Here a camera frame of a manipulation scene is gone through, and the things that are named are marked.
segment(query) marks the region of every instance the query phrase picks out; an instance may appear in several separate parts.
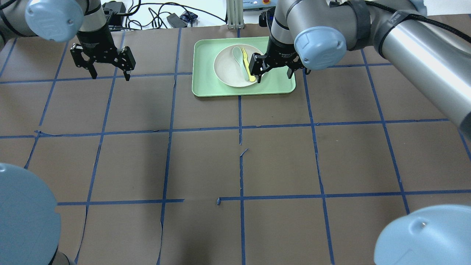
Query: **blue control panel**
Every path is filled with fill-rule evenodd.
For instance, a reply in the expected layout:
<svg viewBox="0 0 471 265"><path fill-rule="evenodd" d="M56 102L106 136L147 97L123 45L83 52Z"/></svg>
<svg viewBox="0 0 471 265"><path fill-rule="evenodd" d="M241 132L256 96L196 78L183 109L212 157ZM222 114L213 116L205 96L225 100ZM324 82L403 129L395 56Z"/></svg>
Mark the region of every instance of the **blue control panel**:
<svg viewBox="0 0 471 265"><path fill-rule="evenodd" d="M244 9L269 8L276 6L278 0L243 0Z"/></svg>

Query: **white background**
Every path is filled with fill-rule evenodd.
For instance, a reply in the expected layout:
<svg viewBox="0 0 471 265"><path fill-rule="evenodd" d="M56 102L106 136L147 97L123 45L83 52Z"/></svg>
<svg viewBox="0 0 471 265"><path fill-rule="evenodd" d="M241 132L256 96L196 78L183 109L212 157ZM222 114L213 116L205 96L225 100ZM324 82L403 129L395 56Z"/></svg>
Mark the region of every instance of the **white background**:
<svg viewBox="0 0 471 265"><path fill-rule="evenodd" d="M101 0L102 3L109 2L110 0ZM132 0L116 0L121 1L128 9L131 6ZM204 11L213 13L221 18L226 16L226 0L173 0L173 2L191 6L194 8L199 8ZM165 3L165 1L156 1L156 0L142 0L142 3ZM471 0L424 0L425 5L428 9L428 15L446 15L446 14L470 14L471 13ZM144 5L141 6L140 10L132 16L132 19L138 20L143 25L150 22L152 19L148 7L151 7L155 11L158 10L160 5ZM164 6L162 11L169 11L180 16L184 10L181 7L176 6ZM200 11L190 10L198 15L198 23L194 26L214 26L214 25L224 25L225 23L221 20L207 15ZM259 11L245 11L244 12L244 22L246 24L258 23Z"/></svg>

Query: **white round plate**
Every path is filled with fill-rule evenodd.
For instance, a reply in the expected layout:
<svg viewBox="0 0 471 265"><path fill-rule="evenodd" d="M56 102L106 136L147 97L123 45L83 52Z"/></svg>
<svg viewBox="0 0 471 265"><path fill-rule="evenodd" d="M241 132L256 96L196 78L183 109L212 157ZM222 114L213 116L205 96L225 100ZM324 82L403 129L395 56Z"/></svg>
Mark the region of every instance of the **white round plate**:
<svg viewBox="0 0 471 265"><path fill-rule="evenodd" d="M250 82L244 79L244 74L239 63L232 54L234 47L243 47L247 52L247 60L250 62L252 54L257 52L263 54L259 49L247 44L235 44L224 48L214 59L214 73L216 76L228 86L246 87L255 84L257 81Z"/></svg>

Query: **light green rectangular tray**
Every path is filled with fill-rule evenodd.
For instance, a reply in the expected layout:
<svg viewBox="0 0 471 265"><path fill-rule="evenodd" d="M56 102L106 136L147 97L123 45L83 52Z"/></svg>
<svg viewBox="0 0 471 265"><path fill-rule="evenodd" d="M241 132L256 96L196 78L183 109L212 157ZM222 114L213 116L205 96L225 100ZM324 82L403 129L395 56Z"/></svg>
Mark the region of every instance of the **light green rectangular tray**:
<svg viewBox="0 0 471 265"><path fill-rule="evenodd" d="M221 82L214 73L214 59L225 47L248 44L263 53L267 50L268 37L201 40L195 44L193 57L192 91L197 97L220 97L242 95L266 95L290 93L296 87L294 77L288 79L288 67L272 69L263 75L261 83L248 87L232 87Z"/></svg>

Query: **robotic arm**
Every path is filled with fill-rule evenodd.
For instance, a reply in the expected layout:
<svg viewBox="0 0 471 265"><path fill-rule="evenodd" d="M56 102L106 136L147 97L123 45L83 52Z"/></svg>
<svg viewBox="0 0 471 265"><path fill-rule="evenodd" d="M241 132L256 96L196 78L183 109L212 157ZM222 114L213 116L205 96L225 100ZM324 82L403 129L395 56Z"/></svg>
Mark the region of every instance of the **robotic arm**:
<svg viewBox="0 0 471 265"><path fill-rule="evenodd" d="M273 21L266 21L267 52L253 54L249 69L259 83L276 67L288 66L291 78L298 69L309 74L333 66L347 50L374 46L471 139L471 48L448 32L409 19L425 19L426 13L423 0L330 6L325 0L279 0Z"/></svg>
<svg viewBox="0 0 471 265"><path fill-rule="evenodd" d="M64 42L77 35L80 44L74 43L70 50L77 67L85 68L96 79L93 64L109 63L120 68L129 81L136 61L129 47L115 46L100 0L0 1L9 2L13 3L0 10L0 49L15 37L38 35Z"/></svg>

